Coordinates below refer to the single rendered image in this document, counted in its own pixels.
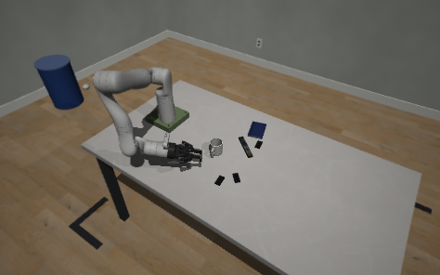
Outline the dark blue book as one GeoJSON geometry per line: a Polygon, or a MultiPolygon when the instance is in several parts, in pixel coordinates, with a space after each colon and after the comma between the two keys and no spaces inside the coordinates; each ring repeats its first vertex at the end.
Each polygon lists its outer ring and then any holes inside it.
{"type": "Polygon", "coordinates": [[[252,126],[250,128],[248,137],[262,139],[265,132],[265,128],[266,128],[266,124],[252,122],[252,126]]]}

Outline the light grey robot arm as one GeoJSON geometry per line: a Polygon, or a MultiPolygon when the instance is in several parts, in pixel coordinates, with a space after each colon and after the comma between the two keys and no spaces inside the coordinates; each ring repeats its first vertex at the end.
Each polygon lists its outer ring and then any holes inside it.
{"type": "Polygon", "coordinates": [[[159,119],[165,124],[172,123],[175,120],[175,106],[172,75],[169,69],[153,67],[147,71],[146,69],[133,69],[131,72],[97,71],[93,76],[94,87],[114,122],[120,149],[127,157],[134,156],[137,149],[140,149],[145,155],[167,158],[170,133],[165,133],[163,141],[151,141],[134,136],[134,128],[129,115],[112,95],[130,89],[141,89],[149,86],[150,83],[162,85],[155,92],[159,119]]]}

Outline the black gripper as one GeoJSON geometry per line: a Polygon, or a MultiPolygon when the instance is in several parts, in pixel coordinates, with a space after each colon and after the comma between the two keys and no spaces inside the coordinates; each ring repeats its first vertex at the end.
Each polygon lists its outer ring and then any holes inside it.
{"type": "Polygon", "coordinates": [[[182,141],[181,144],[176,145],[175,143],[169,142],[167,158],[169,159],[178,159],[180,164],[191,162],[193,158],[201,159],[200,149],[194,149],[193,145],[187,143],[186,141],[182,141]],[[190,153],[190,152],[194,152],[190,153]],[[189,156],[190,155],[190,156],[189,156]]]}

